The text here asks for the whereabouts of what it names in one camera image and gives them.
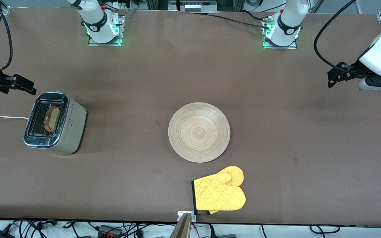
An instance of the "toaster power cord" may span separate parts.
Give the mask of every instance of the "toaster power cord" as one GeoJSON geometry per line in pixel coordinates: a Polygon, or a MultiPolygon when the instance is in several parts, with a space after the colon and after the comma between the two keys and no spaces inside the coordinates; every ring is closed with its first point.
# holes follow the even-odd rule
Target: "toaster power cord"
{"type": "Polygon", "coordinates": [[[26,119],[29,120],[29,118],[24,116],[0,116],[0,118],[14,118],[14,119],[26,119]]]}

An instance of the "white floor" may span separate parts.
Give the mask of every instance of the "white floor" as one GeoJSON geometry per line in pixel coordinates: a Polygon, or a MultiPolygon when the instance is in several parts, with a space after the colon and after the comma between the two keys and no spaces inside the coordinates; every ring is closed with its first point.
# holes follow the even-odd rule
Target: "white floor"
{"type": "MultiPolygon", "coordinates": [[[[3,230],[9,223],[10,220],[0,220],[0,230],[3,230]]],[[[51,224],[44,225],[42,232],[48,238],[75,238],[76,235],[73,229],[64,229],[62,226],[65,221],[60,221],[56,226],[51,224]]],[[[107,225],[111,227],[123,226],[123,223],[107,223],[107,222],[92,222],[93,226],[107,225]]],[[[10,234],[16,238],[19,238],[19,228],[17,227],[19,222],[16,222],[16,226],[12,226],[10,229],[10,234]]],[[[27,222],[23,222],[21,230],[25,230],[27,222]]],[[[207,224],[195,223],[199,233],[199,237],[210,237],[210,227],[207,224]]],[[[93,238],[97,237],[98,232],[93,229],[86,222],[77,222],[74,225],[79,236],[91,236],[93,238]]],[[[213,224],[216,235],[228,235],[235,234],[237,238],[264,238],[261,232],[260,225],[237,225],[237,224],[213,224]]],[[[165,237],[168,238],[173,231],[173,226],[156,226],[151,225],[143,229],[144,238],[158,238],[165,237]]],[[[321,238],[321,235],[314,234],[310,231],[308,226],[285,226],[285,225],[264,225],[264,229],[268,238],[321,238]]],[[[322,229],[326,231],[336,230],[335,227],[322,226],[322,229]]],[[[32,229],[27,234],[28,238],[32,234],[32,229]]],[[[339,232],[335,234],[326,234],[326,238],[381,238],[381,228],[371,228],[371,227],[342,227],[339,232]]],[[[35,238],[40,238],[38,232],[34,234],[35,238]]],[[[198,238],[195,229],[191,230],[191,238],[198,238]]]]}

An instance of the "silver toaster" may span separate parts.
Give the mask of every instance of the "silver toaster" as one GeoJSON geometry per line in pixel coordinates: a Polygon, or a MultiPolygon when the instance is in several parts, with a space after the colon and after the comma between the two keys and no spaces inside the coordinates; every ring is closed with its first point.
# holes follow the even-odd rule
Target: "silver toaster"
{"type": "Polygon", "coordinates": [[[38,96],[24,133],[31,148],[48,149],[56,154],[74,153],[85,128],[86,109],[61,92],[38,96]]]}

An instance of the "quilted fabric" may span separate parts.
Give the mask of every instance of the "quilted fabric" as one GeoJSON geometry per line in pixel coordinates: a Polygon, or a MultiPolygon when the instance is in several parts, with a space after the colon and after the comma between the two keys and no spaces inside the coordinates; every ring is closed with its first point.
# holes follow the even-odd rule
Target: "quilted fabric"
{"type": "Polygon", "coordinates": [[[195,210],[235,211],[246,202],[242,189],[233,184],[242,184],[243,172],[236,166],[229,166],[215,175],[192,181],[195,210]]]}

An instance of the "toaster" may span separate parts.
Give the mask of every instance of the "toaster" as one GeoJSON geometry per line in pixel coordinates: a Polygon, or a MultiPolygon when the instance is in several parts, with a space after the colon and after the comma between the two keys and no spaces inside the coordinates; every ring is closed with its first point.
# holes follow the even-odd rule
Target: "toaster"
{"type": "Polygon", "coordinates": [[[31,148],[48,149],[55,154],[74,153],[82,139],[86,109],[61,92],[38,96],[24,133],[31,148]]]}

